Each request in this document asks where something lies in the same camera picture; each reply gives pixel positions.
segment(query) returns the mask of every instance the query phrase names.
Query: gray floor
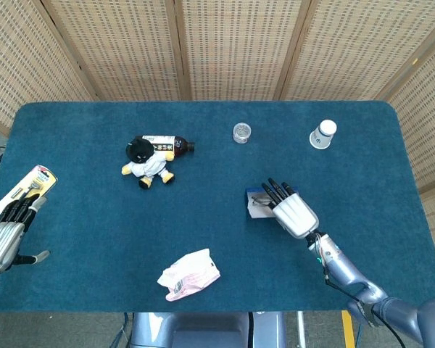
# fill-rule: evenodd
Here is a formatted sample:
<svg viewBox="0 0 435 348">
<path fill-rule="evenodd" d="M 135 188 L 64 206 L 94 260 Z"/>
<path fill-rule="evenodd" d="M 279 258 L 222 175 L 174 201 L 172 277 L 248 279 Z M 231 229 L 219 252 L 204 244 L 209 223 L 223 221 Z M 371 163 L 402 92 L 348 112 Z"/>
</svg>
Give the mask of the gray floor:
<svg viewBox="0 0 435 348">
<path fill-rule="evenodd" d="M 0 146 L 7 140 L 0 135 Z M 345 347 L 340 312 L 305 312 L 306 340 L 309 348 Z M 0 313 L 0 348 L 68 348 L 109 347 L 124 322 L 122 313 Z M 286 313 L 287 348 L 296 348 L 297 316 Z M 131 331 L 128 322 L 126 335 Z M 419 347 L 406 337 L 407 348 Z M 119 347 L 124 347 L 123 338 Z M 360 340 L 362 348 L 399 348 L 399 344 L 386 328 L 365 327 Z"/>
</svg>

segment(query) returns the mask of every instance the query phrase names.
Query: cable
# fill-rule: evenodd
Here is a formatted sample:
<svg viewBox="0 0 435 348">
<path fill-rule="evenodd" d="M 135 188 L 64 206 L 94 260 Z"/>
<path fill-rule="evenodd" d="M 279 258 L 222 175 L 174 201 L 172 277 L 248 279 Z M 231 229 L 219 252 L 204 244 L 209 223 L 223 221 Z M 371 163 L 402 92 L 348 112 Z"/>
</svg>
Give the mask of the cable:
<svg viewBox="0 0 435 348">
<path fill-rule="evenodd" d="M 363 326 L 360 324 L 360 327 L 358 328 L 357 334 L 356 334 L 355 348 L 360 348 L 362 334 L 363 334 Z"/>
<path fill-rule="evenodd" d="M 327 275 L 327 274 L 326 274 L 326 285 L 328 285 L 328 286 L 334 288 L 335 290 L 340 291 L 342 294 L 347 295 L 350 299 L 353 299 L 353 300 L 355 300 L 356 302 L 360 302 L 360 300 L 359 300 L 356 296 L 351 295 L 349 292 L 343 290 L 340 286 L 338 286 L 338 285 L 332 283 L 332 282 L 330 281 L 330 279 L 328 278 L 328 275 Z"/>
<path fill-rule="evenodd" d="M 130 330 L 129 339 L 128 339 L 127 343 L 125 344 L 125 348 L 129 348 L 131 345 L 132 333 L 133 333 L 133 319 L 135 318 L 135 316 L 136 316 L 136 314 L 134 312 L 132 312 L 132 329 Z"/>
<path fill-rule="evenodd" d="M 116 334 L 115 339 L 113 339 L 113 342 L 109 345 L 109 348 L 117 348 L 123 335 L 125 337 L 124 329 L 127 326 L 127 323 L 128 323 L 128 314 L 126 312 L 124 312 L 124 324 L 121 327 L 121 329 L 119 330 L 119 332 Z"/>
<path fill-rule="evenodd" d="M 399 344 L 401 344 L 401 348 L 406 348 L 405 344 L 403 343 L 403 341 L 401 340 L 401 337 L 398 336 L 398 333 L 390 326 L 390 324 L 388 324 L 385 319 L 383 319 L 380 314 L 378 314 L 375 310 L 372 309 L 372 313 L 378 318 L 380 319 L 380 321 L 382 323 L 384 323 L 384 325 L 391 331 L 392 334 L 394 334 L 394 336 L 397 338 Z"/>
<path fill-rule="evenodd" d="M 253 348 L 254 318 L 253 312 L 248 312 L 248 348 Z"/>
</svg>

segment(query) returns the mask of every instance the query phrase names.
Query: robot finger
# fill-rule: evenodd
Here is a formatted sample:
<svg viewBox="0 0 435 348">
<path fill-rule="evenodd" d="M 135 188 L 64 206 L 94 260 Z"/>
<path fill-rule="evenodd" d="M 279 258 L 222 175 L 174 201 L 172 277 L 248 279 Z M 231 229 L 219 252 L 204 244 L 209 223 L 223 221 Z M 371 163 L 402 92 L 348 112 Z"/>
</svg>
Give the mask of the robot finger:
<svg viewBox="0 0 435 348">
<path fill-rule="evenodd" d="M 15 217 L 17 217 L 17 214 L 22 211 L 21 208 L 26 202 L 29 200 L 29 198 L 25 199 L 18 199 L 15 204 L 13 204 L 13 207 L 8 211 L 8 213 L 4 216 L 3 222 L 12 222 L 16 221 Z"/>
<path fill-rule="evenodd" d="M 16 215 L 13 217 L 13 221 L 16 223 L 21 223 L 29 210 L 29 207 L 34 203 L 34 201 L 39 198 L 39 194 L 33 194 L 31 197 L 24 199 L 21 207 L 17 211 Z"/>
<path fill-rule="evenodd" d="M 44 196 L 39 197 L 32 203 L 32 205 L 29 207 L 28 212 L 26 212 L 24 218 L 22 219 L 22 223 L 24 223 L 24 232 L 27 232 L 29 229 L 30 224 L 33 222 L 34 217 L 36 216 L 37 212 L 42 208 L 42 206 L 45 204 L 46 198 Z"/>
<path fill-rule="evenodd" d="M 5 207 L 5 209 L 2 210 L 0 214 L 0 223 L 3 221 L 6 221 L 6 218 L 10 214 L 11 209 L 17 204 L 17 200 L 11 201 L 8 203 L 8 205 Z"/>
<path fill-rule="evenodd" d="M 261 186 L 264 188 L 264 191 L 266 191 L 266 193 L 269 195 L 269 197 L 274 201 L 275 205 L 282 202 L 281 199 L 278 198 L 278 196 L 272 192 L 272 190 L 270 189 L 270 187 L 268 185 L 266 185 L 265 183 L 261 183 Z"/>
<path fill-rule="evenodd" d="M 274 181 L 274 179 L 269 178 L 268 181 L 282 200 L 288 197 L 287 194 L 283 192 L 282 188 Z"/>
<path fill-rule="evenodd" d="M 283 182 L 283 183 L 282 183 L 282 187 L 285 189 L 285 191 L 287 191 L 287 194 L 289 194 L 289 196 L 291 196 L 292 194 L 295 194 L 295 190 L 292 189 L 292 188 L 288 185 L 288 183 Z"/>
</svg>

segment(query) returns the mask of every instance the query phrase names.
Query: bottle label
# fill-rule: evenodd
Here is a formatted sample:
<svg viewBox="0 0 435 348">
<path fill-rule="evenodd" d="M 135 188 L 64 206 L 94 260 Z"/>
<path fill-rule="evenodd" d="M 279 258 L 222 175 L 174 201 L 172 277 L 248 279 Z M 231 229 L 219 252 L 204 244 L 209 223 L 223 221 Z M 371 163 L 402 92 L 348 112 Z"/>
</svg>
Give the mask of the bottle label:
<svg viewBox="0 0 435 348">
<path fill-rule="evenodd" d="M 152 143 L 155 151 L 173 151 L 175 136 L 142 136 Z"/>
</svg>

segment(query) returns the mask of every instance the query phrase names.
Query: yellow package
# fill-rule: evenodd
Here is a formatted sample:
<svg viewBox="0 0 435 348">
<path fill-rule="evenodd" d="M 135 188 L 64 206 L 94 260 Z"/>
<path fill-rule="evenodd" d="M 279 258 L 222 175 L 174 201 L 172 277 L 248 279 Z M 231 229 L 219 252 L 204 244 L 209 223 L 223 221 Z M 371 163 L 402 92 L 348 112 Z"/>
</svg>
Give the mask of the yellow package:
<svg viewBox="0 0 435 348">
<path fill-rule="evenodd" d="M 44 196 L 57 183 L 57 177 L 43 165 L 36 165 L 14 188 L 0 200 L 0 214 L 12 201 L 22 196 Z"/>
</svg>

